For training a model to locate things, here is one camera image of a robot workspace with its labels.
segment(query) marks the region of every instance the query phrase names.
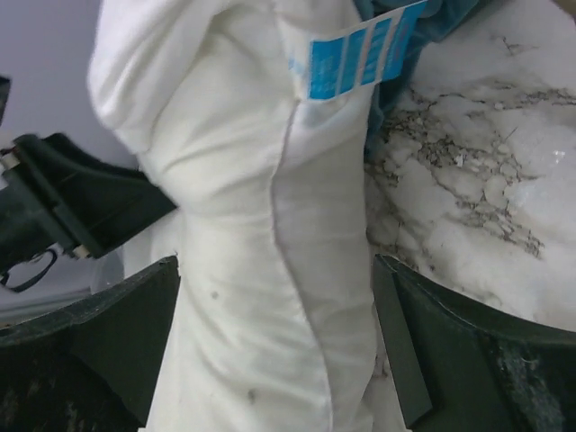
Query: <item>clear plastic object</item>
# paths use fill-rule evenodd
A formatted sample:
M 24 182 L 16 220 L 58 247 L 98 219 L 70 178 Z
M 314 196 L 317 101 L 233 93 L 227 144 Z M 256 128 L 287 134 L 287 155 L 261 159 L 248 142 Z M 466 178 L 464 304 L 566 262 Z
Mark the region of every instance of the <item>clear plastic object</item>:
M 122 249 L 116 249 L 96 261 L 90 278 L 92 294 L 105 291 L 124 279 Z

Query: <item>white fabric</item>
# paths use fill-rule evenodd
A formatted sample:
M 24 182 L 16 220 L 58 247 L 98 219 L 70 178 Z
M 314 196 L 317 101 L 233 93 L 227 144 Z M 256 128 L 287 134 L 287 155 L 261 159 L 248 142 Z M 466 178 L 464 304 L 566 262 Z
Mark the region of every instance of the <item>white fabric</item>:
M 103 0 L 94 108 L 180 206 L 126 247 L 129 272 L 176 253 L 182 276 L 148 432 L 373 427 L 372 89 L 296 100 L 278 3 Z M 351 0 L 297 3 L 359 21 Z

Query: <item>marble countertop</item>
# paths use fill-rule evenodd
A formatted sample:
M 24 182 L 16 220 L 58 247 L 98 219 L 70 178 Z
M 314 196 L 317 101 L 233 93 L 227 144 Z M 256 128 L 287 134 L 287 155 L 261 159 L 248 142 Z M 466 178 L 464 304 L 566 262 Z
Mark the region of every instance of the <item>marble countertop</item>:
M 494 2 L 427 47 L 366 168 L 368 236 L 442 285 L 576 331 L 576 25 Z M 403 431 L 392 380 L 376 432 Z

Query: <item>marble surface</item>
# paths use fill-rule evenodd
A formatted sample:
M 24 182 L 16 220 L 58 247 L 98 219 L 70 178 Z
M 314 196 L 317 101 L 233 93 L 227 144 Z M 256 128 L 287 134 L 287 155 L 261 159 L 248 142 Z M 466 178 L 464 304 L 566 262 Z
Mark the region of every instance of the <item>marble surface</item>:
M 442 285 L 576 331 L 576 25 L 495 2 L 426 48 L 366 166 L 368 236 Z M 381 353 L 376 432 L 404 430 Z

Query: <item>gray wall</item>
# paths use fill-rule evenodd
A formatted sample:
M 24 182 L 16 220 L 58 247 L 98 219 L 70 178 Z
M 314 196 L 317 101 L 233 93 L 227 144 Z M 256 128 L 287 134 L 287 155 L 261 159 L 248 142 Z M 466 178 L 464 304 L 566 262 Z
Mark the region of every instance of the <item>gray wall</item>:
M 13 79 L 2 129 L 10 135 L 63 131 L 93 155 L 131 166 L 132 157 L 99 125 L 88 102 L 86 68 L 98 7 L 97 0 L 0 0 L 0 74 Z M 92 268 L 61 260 L 28 292 L 0 289 L 0 315 L 85 289 Z M 22 277 L 34 271 L 20 270 Z

